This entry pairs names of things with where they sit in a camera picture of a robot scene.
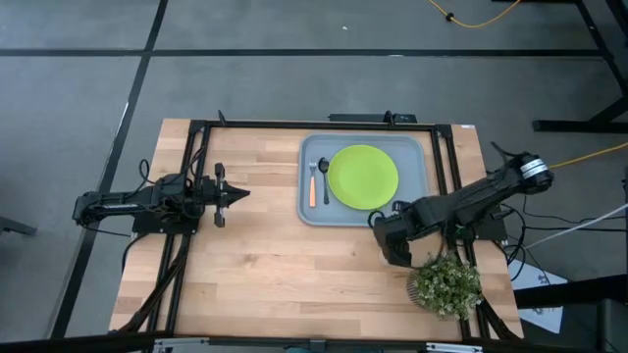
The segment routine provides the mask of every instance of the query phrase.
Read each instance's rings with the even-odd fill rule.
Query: fork handle
[[[310,178],[310,207],[316,207],[316,185],[314,175]]]

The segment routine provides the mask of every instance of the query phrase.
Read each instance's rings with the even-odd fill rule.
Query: fork
[[[316,182],[314,181],[314,172],[318,167],[316,157],[312,157],[309,166],[312,172],[312,176],[310,177],[310,207],[316,207]]]

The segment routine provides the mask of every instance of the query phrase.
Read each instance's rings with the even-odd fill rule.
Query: yellow cable
[[[445,15],[445,17],[448,15],[448,12],[443,10],[443,8],[439,4],[437,4],[434,0],[428,0],[428,1],[431,2],[432,5],[436,6],[436,8],[439,9],[439,11],[441,11],[441,13],[443,15]],[[515,1],[507,9],[505,9],[501,14],[499,14],[499,15],[493,17],[492,19],[490,19],[490,20],[488,20],[488,21],[486,21],[486,22],[484,22],[482,24],[479,24],[479,25],[467,25],[467,24],[464,24],[464,23],[460,22],[459,20],[457,20],[454,16],[451,17],[451,21],[454,22],[457,25],[462,25],[465,28],[481,28],[481,27],[483,27],[485,25],[490,25],[491,23],[499,20],[499,18],[501,18],[503,15],[507,14],[508,11],[512,10],[512,8],[517,6],[517,4],[519,4],[520,2],[521,2],[521,0]]]
[[[584,161],[586,159],[592,158],[592,157],[596,157],[599,156],[600,154],[604,154],[604,153],[608,153],[608,152],[612,152],[612,151],[616,151],[618,149],[624,148],[624,147],[628,147],[628,142],[626,143],[622,143],[619,146],[615,146],[615,147],[610,147],[610,148],[606,148],[605,150],[602,151],[598,151],[592,154],[588,154],[586,156],[582,156],[580,158],[576,158],[576,159],[572,159],[570,161],[566,161],[566,162],[562,162],[562,163],[558,163],[555,164],[553,166],[549,166],[551,169],[556,169],[556,168],[560,168],[560,167],[564,167],[570,164],[574,164],[574,163],[578,163],[580,161]]]

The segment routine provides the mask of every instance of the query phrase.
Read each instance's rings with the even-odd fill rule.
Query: white cable
[[[605,215],[603,215],[603,216],[600,216],[599,218],[596,218],[596,219],[594,219],[594,220],[592,220],[592,221],[586,222],[585,224],[581,224],[581,225],[579,225],[579,226],[572,227],[572,228],[570,228],[570,229],[560,231],[560,232],[558,232],[558,233],[556,233],[556,234],[554,234],[554,235],[550,235],[550,236],[548,236],[548,237],[546,237],[546,238],[543,238],[543,239],[541,239],[541,240],[539,240],[539,241],[533,242],[533,243],[532,243],[532,244],[530,244],[530,245],[526,245],[526,248],[528,248],[528,249],[533,248],[533,247],[535,247],[535,246],[537,246],[537,245],[539,245],[539,244],[541,244],[541,243],[543,243],[543,242],[546,242],[546,241],[548,241],[548,240],[554,239],[554,238],[556,238],[557,236],[561,236],[561,235],[564,235],[564,234],[566,234],[566,233],[568,233],[568,232],[572,232],[572,231],[574,231],[574,230],[578,230],[578,229],[580,229],[581,227],[587,227],[587,226],[590,226],[590,225],[595,224],[595,223],[597,223],[597,222],[599,222],[599,221],[601,221],[601,220],[603,220],[603,219],[605,219],[605,218],[608,218],[608,217],[610,217],[610,216],[612,216],[612,215],[616,214],[617,212],[622,211],[622,210],[624,210],[624,209],[626,209],[626,208],[628,208],[628,203],[627,203],[627,204],[625,204],[625,205],[623,205],[623,206],[620,206],[619,208],[617,208],[617,209],[615,209],[615,210],[613,210],[613,211],[610,211],[609,213],[607,213],[607,214],[605,214]]]

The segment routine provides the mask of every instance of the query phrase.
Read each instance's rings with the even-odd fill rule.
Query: gray tray
[[[370,211],[352,209],[342,204],[328,186],[329,205],[323,203],[323,174],[317,169],[316,207],[309,206],[309,188],[311,172],[309,161],[316,157],[318,161],[325,157],[330,162],[341,149],[365,144],[386,152],[396,164],[399,173],[399,186],[391,201],[380,208],[389,215],[393,201],[414,201],[428,194],[427,175],[423,148],[410,136],[354,133],[314,133],[301,141],[298,156],[298,196],[297,211],[299,217],[312,226],[367,227]]]

